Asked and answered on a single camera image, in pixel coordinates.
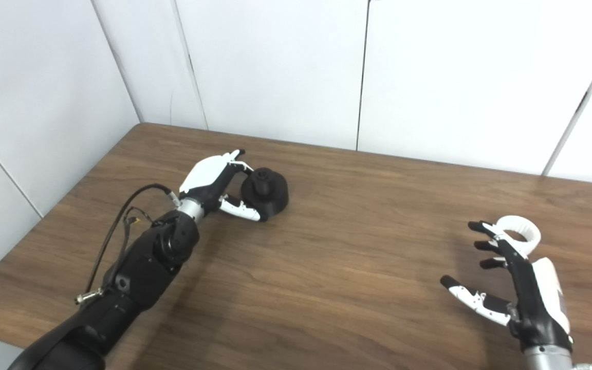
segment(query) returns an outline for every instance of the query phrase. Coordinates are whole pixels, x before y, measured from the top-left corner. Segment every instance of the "black cable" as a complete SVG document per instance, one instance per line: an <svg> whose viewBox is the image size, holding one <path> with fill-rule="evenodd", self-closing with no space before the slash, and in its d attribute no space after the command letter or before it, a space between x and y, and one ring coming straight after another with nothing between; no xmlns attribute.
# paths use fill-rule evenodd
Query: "black cable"
<svg viewBox="0 0 592 370"><path fill-rule="evenodd" d="M129 239L130 239L130 230L132 229L132 224L135 224L139 220L138 217L132 217L132 218L127 217L127 216L129 216L129 213L131 211L133 211L134 209L136 209L136 211L139 211L139 213L141 213L146 218L146 220L150 221L150 223L154 222L152 220L152 217L150 217L150 215L148 215L145 211L143 211L143 209L140 209L140 208L134 207L134 206L130 206L129 208L127 208L127 212L125 212L125 216L122 217L122 225L125 230L124 239L122 241L122 246L120 246L120 251L118 251L118 258L116 259L115 263L113 264L113 270L111 270L111 274L108 277L108 282L105 285L111 285L114 283L116 275L118 274L118 269L120 269L120 263L122 263L122 259L125 256L125 251L127 250L127 243L129 242Z"/></svg>
<svg viewBox="0 0 592 370"><path fill-rule="evenodd" d="M113 280L116 278L118 268L120 268L120 263L122 262L122 257L125 255L125 250L127 250L127 243L130 241L130 230L132 229L132 224L138 220L138 218L136 217L133 218L134 221L131 221L125 215L125 218L122 220L122 227L124 227L125 230L124 238L122 239L122 246L120 246L118 258L116 258L116 262L113 264L113 270L111 271L111 274L108 276L108 283L106 283L105 285L113 284Z"/></svg>
<svg viewBox="0 0 592 370"><path fill-rule="evenodd" d="M86 289L85 289L84 293L90 292L90 290L93 286L93 281L95 279L95 275L97 274L97 269L99 268L99 263L102 262L102 256L104 255L104 252L106 251L106 246L108 246L108 241L111 240L111 236L113 235L113 232L115 231L118 223L120 222L122 215L125 213L125 210L129 207L129 205L132 203L132 201L134 200L134 198L136 196L138 196L142 192L145 192L148 189L153 189L153 188L163 190L163 192L165 192L166 195L168 195L172 192L172 190L169 187L161 185L160 183L151 183L150 185L145 185L144 187L139 188L138 190L136 190L136 192L134 192L127 199L127 201L122 205L122 208L120 208L120 212L118 212L116 219L113 221L113 224L111 225L110 229L108 230L108 233L106 234L106 237L104 238L104 242L102 243L102 246L99 248L99 253L97 253L97 258L95 260L94 266L92 267L92 271L91 271L90 277L88 278L88 283L86 284Z"/></svg>
<svg viewBox="0 0 592 370"><path fill-rule="evenodd" d="M146 220L150 221L150 223L153 223L155 221L152 220L152 217L150 217L150 215L148 215L145 211L143 211L143 209L131 206L129 208L127 208L127 212L125 212L125 216L122 218L123 220L125 220L125 218L127 218L127 216L129 215L129 213L133 210L139 211L139 213L141 213L141 215L143 215L143 217L145 217Z"/></svg>

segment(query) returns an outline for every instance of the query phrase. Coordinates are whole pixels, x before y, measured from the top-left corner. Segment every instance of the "robotic arm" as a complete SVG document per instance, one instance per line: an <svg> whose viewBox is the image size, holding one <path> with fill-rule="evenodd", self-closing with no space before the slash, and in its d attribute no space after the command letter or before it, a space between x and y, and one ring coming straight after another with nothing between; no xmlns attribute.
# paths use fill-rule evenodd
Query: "robotic arm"
<svg viewBox="0 0 592 370"><path fill-rule="evenodd" d="M517 304L464 286L448 275L440 283L479 315L507 326L520 340L531 370L592 370L592 363L572 363L570 324L554 264L549 258L529 261L528 255L540 242L538 227L520 216L504 216L495 225L469 222L468 227L491 237L491 241L478 241L474 246L500 257L479 265L483 269L503 267L510 272ZM505 230L519 232L527 241L514 240Z"/></svg>
<svg viewBox="0 0 592 370"><path fill-rule="evenodd" d="M234 150L198 162L179 196L166 189L175 209L154 220L108 269L102 286L76 298L78 311L27 347L9 370L103 370L106 354L138 314L157 303L191 256L200 238L197 224L205 216L220 209L266 221L280 213L289 202L285 178L270 169L254 171L237 160L241 154ZM242 184L244 200L224 194L239 172L248 176Z"/></svg>

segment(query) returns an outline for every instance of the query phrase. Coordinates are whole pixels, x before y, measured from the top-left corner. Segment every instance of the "wooden table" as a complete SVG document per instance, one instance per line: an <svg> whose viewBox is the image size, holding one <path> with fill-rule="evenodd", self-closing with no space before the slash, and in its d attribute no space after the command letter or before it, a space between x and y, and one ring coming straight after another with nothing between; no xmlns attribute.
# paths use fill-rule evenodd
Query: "wooden table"
<svg viewBox="0 0 592 370"><path fill-rule="evenodd" d="M513 299L507 272L479 268L490 255L467 229L508 214L540 227L533 257L556 264L574 360L592 362L592 183L154 124L132 129L0 262L0 340L28 346L75 311L131 192L176 189L195 162L238 147L286 176L289 206L267 223L207 216L193 257L108 368L525 368L505 328L438 282L448 273ZM171 207L161 192L136 205L154 216Z"/></svg>

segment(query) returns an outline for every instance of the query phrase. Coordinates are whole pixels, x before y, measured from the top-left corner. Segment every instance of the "black knob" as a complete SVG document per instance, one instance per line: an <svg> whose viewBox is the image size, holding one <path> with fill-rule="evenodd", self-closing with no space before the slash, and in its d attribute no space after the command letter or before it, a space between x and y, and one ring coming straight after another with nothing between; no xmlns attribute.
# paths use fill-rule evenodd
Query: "black knob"
<svg viewBox="0 0 592 370"><path fill-rule="evenodd" d="M270 169L258 169L251 174L251 182L254 191L260 196L268 196L273 192L275 184L273 183L273 171Z"/></svg>
<svg viewBox="0 0 592 370"><path fill-rule="evenodd" d="M289 203L287 180L268 168L256 169L242 183L242 197L245 203L257 210L260 221L266 221L282 212Z"/></svg>

